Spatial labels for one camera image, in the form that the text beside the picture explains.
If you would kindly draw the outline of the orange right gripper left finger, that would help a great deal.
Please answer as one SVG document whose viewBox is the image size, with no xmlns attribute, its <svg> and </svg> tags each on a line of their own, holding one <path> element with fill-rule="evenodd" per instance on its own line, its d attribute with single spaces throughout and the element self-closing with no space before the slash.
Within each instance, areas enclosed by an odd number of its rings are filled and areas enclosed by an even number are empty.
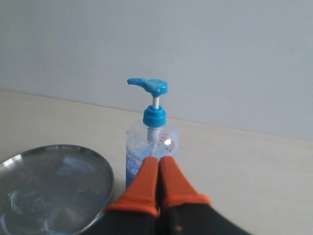
<svg viewBox="0 0 313 235">
<path fill-rule="evenodd" d="M 147 157 L 136 177 L 105 211 L 107 235 L 154 235 L 157 206 L 158 159 Z"/>
</svg>

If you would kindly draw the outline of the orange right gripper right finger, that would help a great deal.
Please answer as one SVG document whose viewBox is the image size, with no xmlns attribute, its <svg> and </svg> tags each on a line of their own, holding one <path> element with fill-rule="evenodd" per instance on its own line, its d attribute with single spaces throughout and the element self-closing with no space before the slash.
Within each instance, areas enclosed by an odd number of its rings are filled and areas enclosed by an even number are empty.
<svg viewBox="0 0 313 235">
<path fill-rule="evenodd" d="M 246 235 L 212 208 L 197 192 L 171 156 L 159 161 L 160 228 L 164 235 Z"/>
</svg>

